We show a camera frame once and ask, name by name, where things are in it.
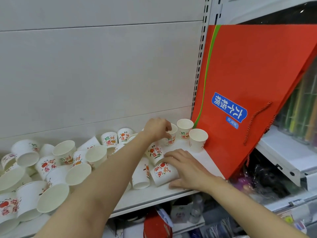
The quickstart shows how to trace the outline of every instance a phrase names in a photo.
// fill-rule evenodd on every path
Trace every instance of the person's right arm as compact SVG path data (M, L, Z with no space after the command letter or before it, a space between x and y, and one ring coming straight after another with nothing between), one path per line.
M177 149L167 152L162 162L172 164L180 176L180 179L170 183L170 188L193 189L208 193L226 209L251 238L308 237L228 184L223 178L209 173L188 151Z

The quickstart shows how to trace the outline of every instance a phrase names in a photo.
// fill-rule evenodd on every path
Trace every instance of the person's left arm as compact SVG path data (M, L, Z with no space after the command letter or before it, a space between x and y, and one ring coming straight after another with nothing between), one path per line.
M171 123L165 119L150 119L144 131L85 179L35 237L101 237L141 157L151 143L170 138L166 131L171 129Z

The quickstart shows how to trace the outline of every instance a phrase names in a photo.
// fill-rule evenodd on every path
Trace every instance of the hand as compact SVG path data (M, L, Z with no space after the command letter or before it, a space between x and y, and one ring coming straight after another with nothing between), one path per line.
M172 130L171 123L166 119L155 118L150 119L144 127L144 132L147 133L152 142L163 138L171 139L172 136L167 131Z
M170 188L207 192L210 179L216 179L216 176L208 172L188 151L182 149L167 152L161 162L171 164L178 171L180 178L172 181L169 184Z

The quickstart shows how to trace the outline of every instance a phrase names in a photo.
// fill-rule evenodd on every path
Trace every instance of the blue label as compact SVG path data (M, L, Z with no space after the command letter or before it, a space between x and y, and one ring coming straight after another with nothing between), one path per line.
M248 111L245 108L242 108L216 92L212 97L212 103L239 123L241 123L248 115Z
M226 120L227 120L227 122L229 123L229 124L231 124L233 127L235 127L236 129L238 129L239 128L239 124L234 120L234 119L232 119L232 118L230 118L230 117L226 117Z

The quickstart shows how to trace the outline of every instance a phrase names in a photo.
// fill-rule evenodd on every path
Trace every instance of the light blue label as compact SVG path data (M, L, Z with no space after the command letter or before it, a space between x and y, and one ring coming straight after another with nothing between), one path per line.
M248 111L245 108L242 108L216 92L212 97L212 103L239 123L241 123L248 115Z
M235 127L236 129L238 129L239 128L239 124L234 120L234 119L232 119L232 118L230 118L230 117L226 117L226 120L227 120L227 122L229 123L229 124L231 124L233 127Z

